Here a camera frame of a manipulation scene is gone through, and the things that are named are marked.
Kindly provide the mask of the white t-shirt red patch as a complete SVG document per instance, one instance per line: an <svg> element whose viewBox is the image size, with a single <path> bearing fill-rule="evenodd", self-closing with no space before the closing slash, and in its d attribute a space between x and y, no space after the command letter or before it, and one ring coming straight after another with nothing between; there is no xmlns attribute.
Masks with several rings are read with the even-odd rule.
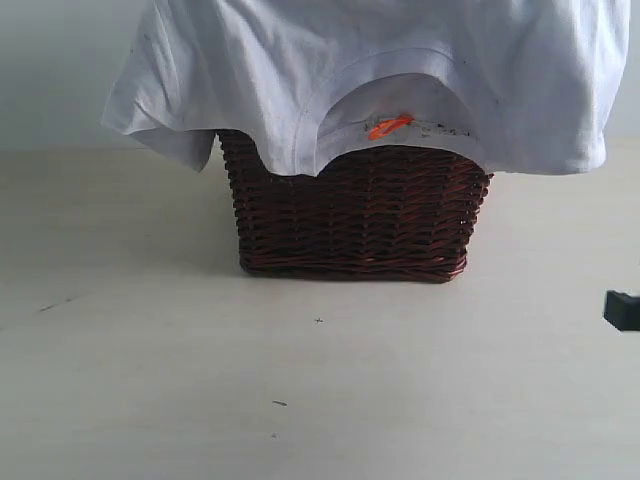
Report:
<svg viewBox="0 0 640 480"><path fill-rule="evenodd" d="M278 175L375 146L488 173L606 158L627 1L152 1L103 123L193 169L226 130Z"/></svg>

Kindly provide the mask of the dark brown wicker basket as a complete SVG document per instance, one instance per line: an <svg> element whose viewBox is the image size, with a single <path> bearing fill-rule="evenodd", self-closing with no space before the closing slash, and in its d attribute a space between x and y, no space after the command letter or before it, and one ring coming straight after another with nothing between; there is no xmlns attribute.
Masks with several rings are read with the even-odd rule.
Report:
<svg viewBox="0 0 640 480"><path fill-rule="evenodd" d="M336 158L316 177L278 176L248 135L221 130L218 138L245 272L446 283L464 271L491 181L471 160L374 147Z"/></svg>

